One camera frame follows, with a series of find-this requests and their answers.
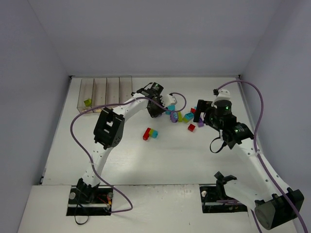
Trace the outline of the purple printed lego brick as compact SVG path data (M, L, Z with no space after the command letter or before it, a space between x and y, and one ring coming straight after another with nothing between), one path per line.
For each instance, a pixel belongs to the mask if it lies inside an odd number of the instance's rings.
M200 119L199 122L197 123L198 127L203 127L204 126L204 122Z

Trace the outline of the teal rounded lego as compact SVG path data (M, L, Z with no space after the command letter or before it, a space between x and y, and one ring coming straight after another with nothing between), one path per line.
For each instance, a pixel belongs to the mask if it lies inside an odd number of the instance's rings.
M175 105L169 105L165 114L170 115L173 111L175 111Z

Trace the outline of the teal and green brick stack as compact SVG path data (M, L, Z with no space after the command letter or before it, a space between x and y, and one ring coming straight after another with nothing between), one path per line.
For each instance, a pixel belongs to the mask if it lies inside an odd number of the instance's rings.
M183 121L185 122L185 123L188 123L190 120L192 120L194 118L194 114L192 113L192 112L189 112L189 113L187 113L187 114L185 114L184 115L184 117L183 117Z

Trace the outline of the purple flower lego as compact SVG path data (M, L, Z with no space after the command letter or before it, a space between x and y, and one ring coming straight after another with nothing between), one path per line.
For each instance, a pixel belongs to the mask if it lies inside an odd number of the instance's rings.
M177 123L178 122L178 113L170 112L170 120L172 123Z

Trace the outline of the red green teal brick stack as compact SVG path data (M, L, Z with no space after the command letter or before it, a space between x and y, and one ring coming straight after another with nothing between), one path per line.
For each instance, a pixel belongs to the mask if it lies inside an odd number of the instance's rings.
M147 128L145 133L143 134L143 140L147 141L149 138L157 138L158 137L158 131L151 129L151 128Z

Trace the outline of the small red lego brick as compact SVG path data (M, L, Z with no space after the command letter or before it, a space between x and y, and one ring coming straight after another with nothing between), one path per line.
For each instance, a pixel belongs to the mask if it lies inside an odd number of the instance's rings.
M190 125L188 126L188 130L191 131L191 132L193 132L195 129L196 129L196 126L193 125L193 124L190 124Z

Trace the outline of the lime green lego brick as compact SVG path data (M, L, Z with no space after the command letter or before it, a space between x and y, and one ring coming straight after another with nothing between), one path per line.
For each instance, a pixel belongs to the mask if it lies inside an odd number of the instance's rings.
M177 112L178 122L183 122L183 117L181 112Z

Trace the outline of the green printed lego brick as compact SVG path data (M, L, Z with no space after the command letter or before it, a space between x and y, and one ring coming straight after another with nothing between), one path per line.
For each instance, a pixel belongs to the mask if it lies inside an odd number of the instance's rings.
M92 105L92 99L86 99L84 100L85 107L90 107Z

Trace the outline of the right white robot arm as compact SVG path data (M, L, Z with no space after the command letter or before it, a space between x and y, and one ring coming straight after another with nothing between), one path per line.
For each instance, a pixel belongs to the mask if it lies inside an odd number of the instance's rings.
M218 131L223 146L229 147L243 161L259 186L259 190L255 190L234 175L217 172L214 176L221 199L236 199L254 212L263 228L271 230L297 218L304 196L277 175L259 151L250 129L232 114L231 106L229 100L198 100L194 122L203 117L206 125Z

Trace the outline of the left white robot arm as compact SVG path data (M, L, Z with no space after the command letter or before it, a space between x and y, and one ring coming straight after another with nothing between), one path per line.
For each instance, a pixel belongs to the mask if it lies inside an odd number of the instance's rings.
M101 175L112 149L121 142L125 122L143 109L147 109L151 117L165 112L161 95L163 89L160 84L152 83L150 88L141 88L132 93L132 97L124 104L112 109L102 109L93 134L95 143L102 145L104 152L91 163L77 183L77 190L84 196L94 193L99 186L101 181L98 176Z

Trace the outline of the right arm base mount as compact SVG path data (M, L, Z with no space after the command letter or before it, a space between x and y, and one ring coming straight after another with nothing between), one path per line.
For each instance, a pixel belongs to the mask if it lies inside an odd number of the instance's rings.
M233 175L224 176L217 172L214 177L216 184L199 185L203 214L224 214L247 212L247 207L225 193L224 185L237 178Z

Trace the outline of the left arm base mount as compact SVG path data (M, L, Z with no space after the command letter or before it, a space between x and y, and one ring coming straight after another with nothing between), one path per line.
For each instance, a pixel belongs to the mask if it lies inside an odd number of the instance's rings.
M113 189L99 186L95 195L87 200L72 186L69 192L66 216L110 216L113 204Z

